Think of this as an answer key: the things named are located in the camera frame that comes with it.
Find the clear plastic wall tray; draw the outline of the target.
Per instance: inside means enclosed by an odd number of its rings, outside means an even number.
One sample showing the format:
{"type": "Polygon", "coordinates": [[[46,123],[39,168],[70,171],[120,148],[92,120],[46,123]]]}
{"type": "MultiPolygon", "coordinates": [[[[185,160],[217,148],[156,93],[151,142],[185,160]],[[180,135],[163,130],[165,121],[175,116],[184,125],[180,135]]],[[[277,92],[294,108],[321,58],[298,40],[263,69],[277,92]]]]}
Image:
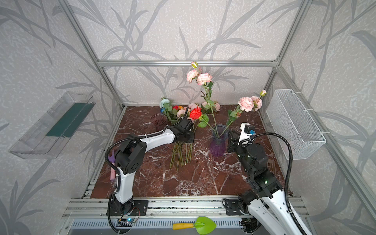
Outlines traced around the clear plastic wall tray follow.
{"type": "Polygon", "coordinates": [[[95,104],[92,95],[65,92],[9,152],[22,159],[56,159],[95,104]]]}

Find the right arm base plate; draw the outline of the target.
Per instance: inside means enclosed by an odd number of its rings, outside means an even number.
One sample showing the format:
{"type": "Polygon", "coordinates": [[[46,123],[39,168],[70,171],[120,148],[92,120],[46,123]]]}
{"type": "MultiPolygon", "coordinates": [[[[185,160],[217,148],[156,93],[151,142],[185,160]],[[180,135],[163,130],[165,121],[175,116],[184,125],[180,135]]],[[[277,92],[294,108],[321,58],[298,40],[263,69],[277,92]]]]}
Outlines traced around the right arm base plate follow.
{"type": "Polygon", "coordinates": [[[250,215],[247,208],[244,208],[238,199],[222,200],[222,205],[226,211],[226,215],[250,215]]]}

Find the aluminium front rail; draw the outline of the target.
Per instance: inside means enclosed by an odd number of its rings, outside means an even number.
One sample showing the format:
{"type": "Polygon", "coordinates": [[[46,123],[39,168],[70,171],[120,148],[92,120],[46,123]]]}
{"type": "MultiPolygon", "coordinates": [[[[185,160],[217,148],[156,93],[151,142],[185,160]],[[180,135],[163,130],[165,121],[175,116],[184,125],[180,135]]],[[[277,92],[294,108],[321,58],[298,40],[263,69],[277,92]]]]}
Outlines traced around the aluminium front rail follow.
{"type": "MultiPolygon", "coordinates": [[[[217,228],[241,228],[251,215],[226,215],[222,200],[236,195],[148,197],[146,216],[114,216],[112,223],[119,230],[170,229],[174,223],[193,223],[199,216],[212,219],[217,228]],[[121,218],[138,218],[133,227],[118,227],[121,218]]],[[[55,234],[67,235],[72,229],[109,229],[108,199],[72,199],[59,222],[55,234]]]]}

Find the purple ribbed glass vase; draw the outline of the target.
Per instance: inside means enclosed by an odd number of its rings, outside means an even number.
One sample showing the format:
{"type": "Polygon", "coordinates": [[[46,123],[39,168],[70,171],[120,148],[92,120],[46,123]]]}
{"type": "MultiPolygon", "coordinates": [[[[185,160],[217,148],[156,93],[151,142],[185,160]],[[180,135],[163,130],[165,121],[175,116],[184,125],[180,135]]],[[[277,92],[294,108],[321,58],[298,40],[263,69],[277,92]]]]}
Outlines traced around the purple ribbed glass vase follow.
{"type": "Polygon", "coordinates": [[[228,129],[226,125],[217,125],[212,131],[210,153],[214,157],[222,157],[226,152],[228,129]]]}

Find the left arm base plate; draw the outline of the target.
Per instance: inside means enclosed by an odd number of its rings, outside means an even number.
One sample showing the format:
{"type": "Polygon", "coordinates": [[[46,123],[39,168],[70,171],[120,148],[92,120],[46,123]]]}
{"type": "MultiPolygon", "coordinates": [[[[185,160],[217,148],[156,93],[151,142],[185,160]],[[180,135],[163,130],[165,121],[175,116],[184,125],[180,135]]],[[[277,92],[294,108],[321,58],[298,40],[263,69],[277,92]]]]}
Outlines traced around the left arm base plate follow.
{"type": "Polygon", "coordinates": [[[106,215],[112,216],[146,216],[148,200],[131,200],[121,204],[111,200],[106,215]]]}

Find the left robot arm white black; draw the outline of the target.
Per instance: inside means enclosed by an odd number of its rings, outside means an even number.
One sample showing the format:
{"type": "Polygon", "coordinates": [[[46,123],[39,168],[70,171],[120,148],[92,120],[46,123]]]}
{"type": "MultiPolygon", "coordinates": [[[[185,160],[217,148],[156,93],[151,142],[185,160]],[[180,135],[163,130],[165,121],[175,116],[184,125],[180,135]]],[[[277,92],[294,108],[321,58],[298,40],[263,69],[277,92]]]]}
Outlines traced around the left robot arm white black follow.
{"type": "Polygon", "coordinates": [[[116,174],[117,185],[110,196],[107,215],[128,215],[132,212],[133,184],[136,172],[141,167],[145,154],[157,147],[176,142],[194,142],[194,123],[186,117],[176,124],[167,125],[161,131],[145,135],[131,135],[107,148],[105,162],[116,174]]]}

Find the red rose stem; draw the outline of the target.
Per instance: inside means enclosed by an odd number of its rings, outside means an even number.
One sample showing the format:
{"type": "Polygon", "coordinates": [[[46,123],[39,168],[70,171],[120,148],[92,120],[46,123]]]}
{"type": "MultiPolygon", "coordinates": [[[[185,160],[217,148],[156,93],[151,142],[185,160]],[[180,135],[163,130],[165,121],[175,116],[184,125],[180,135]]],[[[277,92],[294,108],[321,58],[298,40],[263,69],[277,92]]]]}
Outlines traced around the red rose stem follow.
{"type": "Polygon", "coordinates": [[[202,110],[202,108],[200,108],[200,107],[197,106],[196,108],[194,108],[193,110],[191,110],[190,119],[192,121],[196,121],[196,120],[199,121],[197,127],[200,127],[200,128],[209,127],[212,131],[214,131],[214,133],[216,135],[218,135],[217,129],[214,128],[210,124],[210,118],[209,118],[209,116],[206,113],[204,113],[204,111],[202,110]]]}

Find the dark glass cup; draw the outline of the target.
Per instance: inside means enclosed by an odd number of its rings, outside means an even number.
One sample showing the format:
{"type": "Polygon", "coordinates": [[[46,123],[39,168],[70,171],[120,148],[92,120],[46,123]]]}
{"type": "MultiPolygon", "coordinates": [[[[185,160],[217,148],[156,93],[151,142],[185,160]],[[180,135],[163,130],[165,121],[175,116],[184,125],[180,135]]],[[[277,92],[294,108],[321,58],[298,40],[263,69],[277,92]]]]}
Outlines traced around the dark glass cup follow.
{"type": "Polygon", "coordinates": [[[155,114],[150,119],[151,124],[154,126],[155,131],[161,131],[167,124],[167,117],[163,113],[155,114]]]}

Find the small green circuit board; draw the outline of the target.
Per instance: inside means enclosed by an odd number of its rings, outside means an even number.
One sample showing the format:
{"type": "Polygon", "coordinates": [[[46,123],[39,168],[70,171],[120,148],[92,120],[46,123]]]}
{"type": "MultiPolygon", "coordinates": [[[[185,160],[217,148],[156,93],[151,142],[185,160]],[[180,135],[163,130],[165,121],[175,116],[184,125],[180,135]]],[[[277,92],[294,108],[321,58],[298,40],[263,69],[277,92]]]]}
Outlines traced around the small green circuit board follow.
{"type": "Polygon", "coordinates": [[[117,222],[118,227],[133,227],[138,222],[138,218],[121,218],[117,222]]]}

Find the red orange small flower stem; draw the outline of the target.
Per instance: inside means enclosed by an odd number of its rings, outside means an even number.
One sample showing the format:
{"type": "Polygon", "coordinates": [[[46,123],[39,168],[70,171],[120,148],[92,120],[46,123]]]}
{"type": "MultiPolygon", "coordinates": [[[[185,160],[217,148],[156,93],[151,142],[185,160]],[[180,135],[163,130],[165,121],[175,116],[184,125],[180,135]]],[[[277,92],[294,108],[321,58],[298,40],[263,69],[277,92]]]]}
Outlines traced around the red orange small flower stem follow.
{"type": "Polygon", "coordinates": [[[184,109],[183,106],[174,106],[172,108],[172,113],[173,113],[173,115],[177,116],[181,113],[180,110],[183,110],[183,109],[184,109]]]}

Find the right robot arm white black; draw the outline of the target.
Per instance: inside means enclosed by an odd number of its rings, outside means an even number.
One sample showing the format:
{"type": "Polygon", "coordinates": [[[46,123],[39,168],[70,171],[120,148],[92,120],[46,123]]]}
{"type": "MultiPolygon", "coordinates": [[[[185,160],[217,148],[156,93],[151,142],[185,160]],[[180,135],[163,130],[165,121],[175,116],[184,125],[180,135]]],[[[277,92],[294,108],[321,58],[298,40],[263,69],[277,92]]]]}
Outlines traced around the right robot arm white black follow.
{"type": "Polygon", "coordinates": [[[227,151],[235,153],[247,175],[251,190],[239,195],[239,207],[243,214],[256,219],[271,235],[310,235],[300,215],[289,201],[288,183],[292,168],[292,148],[289,142],[276,133],[266,133],[283,141],[289,152],[289,164],[285,183],[282,185],[267,168],[268,157],[264,148],[255,143],[260,137],[255,127],[242,123],[240,131],[229,132],[227,151]]]}

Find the brown plastic scoop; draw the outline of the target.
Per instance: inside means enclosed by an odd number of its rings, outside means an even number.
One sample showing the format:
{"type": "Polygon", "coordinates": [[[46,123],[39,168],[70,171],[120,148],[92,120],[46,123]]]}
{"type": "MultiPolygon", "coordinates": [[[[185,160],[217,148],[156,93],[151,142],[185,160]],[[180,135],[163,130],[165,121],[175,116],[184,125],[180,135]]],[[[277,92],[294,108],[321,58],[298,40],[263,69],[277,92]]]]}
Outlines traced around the brown plastic scoop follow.
{"type": "Polygon", "coordinates": [[[276,175],[276,167],[275,167],[275,161],[273,159],[268,159],[267,161],[267,168],[274,174],[276,175]]]}

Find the white blue flower stem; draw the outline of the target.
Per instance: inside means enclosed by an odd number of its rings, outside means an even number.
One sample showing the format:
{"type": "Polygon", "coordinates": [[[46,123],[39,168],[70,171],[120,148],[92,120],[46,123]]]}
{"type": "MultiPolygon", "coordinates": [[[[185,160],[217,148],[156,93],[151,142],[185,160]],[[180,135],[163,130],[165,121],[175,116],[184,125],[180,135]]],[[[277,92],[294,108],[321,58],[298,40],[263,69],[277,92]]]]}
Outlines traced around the white blue flower stem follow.
{"type": "Polygon", "coordinates": [[[176,122],[176,114],[174,113],[174,106],[171,104],[171,101],[167,98],[162,98],[160,101],[161,113],[167,117],[167,120],[171,123],[176,122]]]}

